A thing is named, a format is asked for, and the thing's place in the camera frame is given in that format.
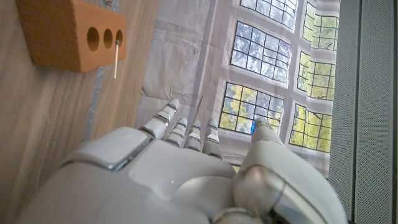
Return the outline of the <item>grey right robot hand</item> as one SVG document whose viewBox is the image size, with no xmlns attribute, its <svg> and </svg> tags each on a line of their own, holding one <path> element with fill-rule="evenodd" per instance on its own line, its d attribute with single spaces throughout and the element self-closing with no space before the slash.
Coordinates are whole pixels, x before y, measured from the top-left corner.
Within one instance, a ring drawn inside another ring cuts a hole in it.
<svg viewBox="0 0 398 224">
<path fill-rule="evenodd" d="M 224 161 L 215 119 L 180 118 L 168 102 L 139 129 L 83 143 L 40 188 L 17 223 L 346 223 L 324 176 L 255 120 L 239 170 Z"/>
</svg>

